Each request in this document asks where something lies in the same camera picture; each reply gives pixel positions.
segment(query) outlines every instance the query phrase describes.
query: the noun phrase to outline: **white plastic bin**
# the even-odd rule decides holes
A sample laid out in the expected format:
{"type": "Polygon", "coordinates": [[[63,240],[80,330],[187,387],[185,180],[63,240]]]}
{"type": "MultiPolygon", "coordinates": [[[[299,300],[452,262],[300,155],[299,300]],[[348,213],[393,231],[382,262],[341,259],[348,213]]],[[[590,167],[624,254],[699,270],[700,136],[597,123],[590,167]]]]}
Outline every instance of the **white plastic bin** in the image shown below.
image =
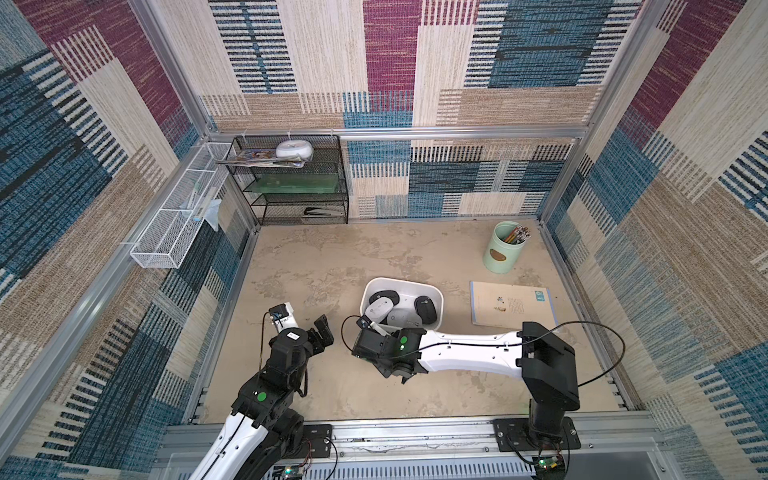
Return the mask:
{"type": "MultiPolygon", "coordinates": [[[[382,290],[395,290],[400,296],[400,303],[395,305],[395,308],[392,309],[393,312],[398,310],[399,312],[402,312],[403,315],[407,315],[408,318],[418,321],[420,321],[420,318],[416,315],[416,308],[413,306],[413,303],[422,295],[428,296],[432,299],[432,303],[435,304],[437,321],[432,325],[424,325],[423,328],[427,330],[437,330],[440,328],[440,324],[442,323],[443,298],[442,292],[438,290],[437,287],[426,285],[424,283],[409,282],[408,280],[386,278],[384,276],[379,276],[368,282],[368,285],[366,285],[366,291],[362,295],[362,301],[360,302],[360,315],[366,312],[366,308],[368,308],[369,305],[368,299],[371,298],[371,295],[376,292],[381,292],[382,290]]],[[[390,325],[381,325],[381,327],[387,332],[396,332],[400,329],[399,327],[390,325]]]]}

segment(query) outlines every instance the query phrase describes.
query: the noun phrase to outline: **floor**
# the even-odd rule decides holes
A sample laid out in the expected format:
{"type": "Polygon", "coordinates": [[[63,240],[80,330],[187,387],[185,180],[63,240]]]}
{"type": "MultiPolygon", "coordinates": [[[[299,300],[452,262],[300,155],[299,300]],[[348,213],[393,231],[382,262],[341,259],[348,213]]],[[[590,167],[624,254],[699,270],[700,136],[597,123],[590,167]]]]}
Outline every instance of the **floor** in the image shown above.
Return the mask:
{"type": "MultiPolygon", "coordinates": [[[[300,326],[327,315],[336,342],[309,363],[309,395],[292,408],[309,420],[371,419],[446,415],[518,414],[528,411],[528,389],[519,379],[492,373],[450,370],[418,375],[405,385],[384,379],[367,362],[351,357],[340,327],[359,314],[366,284],[389,276],[437,286],[445,297],[444,333],[493,334],[503,330],[472,325],[470,280],[545,286],[559,323],[578,319],[535,222],[534,232],[513,271],[491,273],[482,253],[497,220],[355,223],[261,230],[214,376],[205,399],[205,423],[222,422],[240,386],[259,369],[261,319],[271,306],[290,301],[300,326]]],[[[353,343],[352,320],[345,338],[353,343]]],[[[266,325],[265,339],[275,335],[266,325]]],[[[601,371],[580,326],[558,335],[576,350],[578,378],[601,371]]],[[[269,346],[265,344],[265,358],[269,346]]],[[[607,381],[579,391],[582,412],[616,410],[607,381]]]]}

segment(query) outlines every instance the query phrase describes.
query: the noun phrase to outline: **black wire rack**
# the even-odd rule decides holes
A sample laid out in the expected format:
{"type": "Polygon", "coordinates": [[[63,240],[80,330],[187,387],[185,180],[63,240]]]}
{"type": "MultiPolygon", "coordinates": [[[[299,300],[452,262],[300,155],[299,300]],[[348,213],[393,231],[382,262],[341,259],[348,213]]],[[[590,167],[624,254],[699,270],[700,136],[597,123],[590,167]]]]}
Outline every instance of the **black wire rack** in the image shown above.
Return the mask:
{"type": "MultiPolygon", "coordinates": [[[[336,135],[291,135],[291,139],[306,140],[314,149],[312,160],[302,168],[240,167],[227,165],[230,173],[251,206],[260,225],[325,225],[349,221],[349,191],[346,186],[341,144],[336,135]],[[256,193],[248,191],[264,175],[335,175],[338,178],[332,193],[256,193]]],[[[274,149],[287,136],[235,137],[230,155],[250,148],[274,149]]]]}

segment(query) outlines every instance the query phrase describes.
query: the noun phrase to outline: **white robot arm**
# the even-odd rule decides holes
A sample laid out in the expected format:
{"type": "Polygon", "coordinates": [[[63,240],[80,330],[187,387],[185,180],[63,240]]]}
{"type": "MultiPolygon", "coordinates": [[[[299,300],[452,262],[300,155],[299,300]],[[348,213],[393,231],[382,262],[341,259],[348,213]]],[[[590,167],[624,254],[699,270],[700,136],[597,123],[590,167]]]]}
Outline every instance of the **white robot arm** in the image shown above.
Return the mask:
{"type": "Polygon", "coordinates": [[[288,407],[294,393],[306,395],[306,363],[333,344],[333,335],[324,315],[315,321],[317,330],[300,329],[290,303],[269,313],[277,329],[270,358],[240,387],[232,414],[190,480],[261,478],[303,443],[304,418],[288,407]]]}
{"type": "Polygon", "coordinates": [[[387,333],[368,317],[369,310],[382,317],[376,304],[384,300],[372,303],[357,320],[361,330],[354,356],[371,362],[385,378],[401,376],[402,383],[418,373],[451,369],[520,378],[533,397],[526,435],[534,445],[559,444],[565,412],[580,408],[570,345],[536,322],[500,335],[449,335],[421,328],[387,333]]]}

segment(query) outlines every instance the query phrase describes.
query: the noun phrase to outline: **wall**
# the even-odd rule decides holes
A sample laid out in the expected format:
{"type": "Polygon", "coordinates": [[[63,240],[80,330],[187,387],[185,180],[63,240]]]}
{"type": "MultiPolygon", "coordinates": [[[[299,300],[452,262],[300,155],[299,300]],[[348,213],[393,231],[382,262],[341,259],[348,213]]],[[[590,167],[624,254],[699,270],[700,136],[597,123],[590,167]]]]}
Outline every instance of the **wall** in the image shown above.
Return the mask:
{"type": "Polygon", "coordinates": [[[147,477],[165,427],[184,420],[250,233],[236,195],[220,195],[220,228],[201,227],[181,268],[133,268],[0,478],[147,477]]]}
{"type": "MultiPolygon", "coordinates": [[[[0,402],[197,139],[126,1],[0,0],[0,402]]],[[[224,194],[179,270],[134,268],[2,478],[147,472],[247,234],[224,194]]]]}
{"type": "Polygon", "coordinates": [[[696,480],[768,472],[767,65],[768,2],[673,0],[548,222],[696,480]]]}
{"type": "MultiPolygon", "coordinates": [[[[222,130],[583,124],[641,0],[154,3],[222,130]]],[[[536,214],[572,138],[356,141],[350,216],[536,214]]]]}
{"type": "Polygon", "coordinates": [[[0,0],[0,402],[196,133],[123,2],[0,0]]]}

